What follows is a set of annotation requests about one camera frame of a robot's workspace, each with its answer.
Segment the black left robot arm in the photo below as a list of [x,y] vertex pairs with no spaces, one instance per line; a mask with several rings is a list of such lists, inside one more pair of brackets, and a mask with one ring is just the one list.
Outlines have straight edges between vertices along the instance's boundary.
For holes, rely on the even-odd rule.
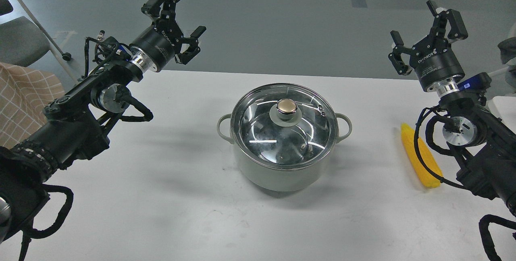
[[83,79],[44,107],[47,122],[41,128],[11,149],[1,148],[1,241],[22,232],[20,261],[31,241],[55,234],[72,208],[72,190],[48,179],[108,149],[108,134],[119,121],[153,119],[128,84],[140,82],[147,71],[160,72],[171,60],[188,64],[199,54],[206,27],[184,36],[176,21],[180,1],[148,0],[141,11],[151,25],[129,45],[114,37],[87,37]]

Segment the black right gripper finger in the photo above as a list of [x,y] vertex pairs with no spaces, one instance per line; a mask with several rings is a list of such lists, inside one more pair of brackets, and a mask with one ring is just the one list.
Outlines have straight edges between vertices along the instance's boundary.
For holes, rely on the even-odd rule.
[[434,17],[429,35],[426,37],[428,46],[450,46],[468,38],[468,31],[459,11],[444,9],[432,0],[426,2]]
[[394,46],[392,48],[392,52],[389,53],[388,58],[398,75],[409,75],[412,72],[412,67],[404,62],[402,54],[415,56],[415,49],[405,46],[405,43],[398,31],[392,30],[390,35]]

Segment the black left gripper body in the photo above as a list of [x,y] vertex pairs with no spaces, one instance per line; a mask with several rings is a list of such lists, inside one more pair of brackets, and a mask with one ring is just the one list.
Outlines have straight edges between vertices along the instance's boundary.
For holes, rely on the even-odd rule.
[[160,72],[177,53],[176,39],[180,37],[180,29],[164,29],[149,26],[134,39],[130,48],[132,51],[142,51],[153,61],[155,68]]

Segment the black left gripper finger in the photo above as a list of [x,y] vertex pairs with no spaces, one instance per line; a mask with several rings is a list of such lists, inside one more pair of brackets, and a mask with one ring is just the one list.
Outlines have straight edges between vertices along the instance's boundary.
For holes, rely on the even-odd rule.
[[175,62],[178,64],[188,64],[200,52],[199,37],[207,30],[205,26],[198,26],[189,37],[179,37],[175,39]]
[[141,7],[141,12],[147,15],[153,27],[159,31],[181,31],[176,21],[176,4],[181,0],[148,0]]

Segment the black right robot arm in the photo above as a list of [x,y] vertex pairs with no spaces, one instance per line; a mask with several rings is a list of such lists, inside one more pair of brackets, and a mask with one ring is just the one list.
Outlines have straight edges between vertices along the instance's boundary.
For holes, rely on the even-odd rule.
[[[501,199],[515,215],[515,134],[501,118],[488,110],[485,93],[492,79],[486,72],[464,79],[453,42],[468,32],[459,11],[426,2],[433,16],[428,35],[410,48],[400,34],[391,31],[393,49],[389,60],[399,75],[417,75],[424,92],[436,92],[438,105],[424,108],[416,122],[413,143],[422,167],[439,182],[470,191],[489,200]],[[441,155],[454,157],[459,165],[456,182],[438,175],[424,162],[418,145],[420,127],[426,142]]]

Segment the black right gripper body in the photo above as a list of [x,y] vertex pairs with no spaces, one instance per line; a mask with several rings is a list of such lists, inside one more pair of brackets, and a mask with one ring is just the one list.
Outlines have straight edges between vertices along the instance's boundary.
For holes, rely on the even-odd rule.
[[446,79],[458,82],[466,75],[448,39],[431,43],[430,38],[425,37],[413,47],[418,54],[410,57],[410,66],[424,92],[434,91],[434,83]]

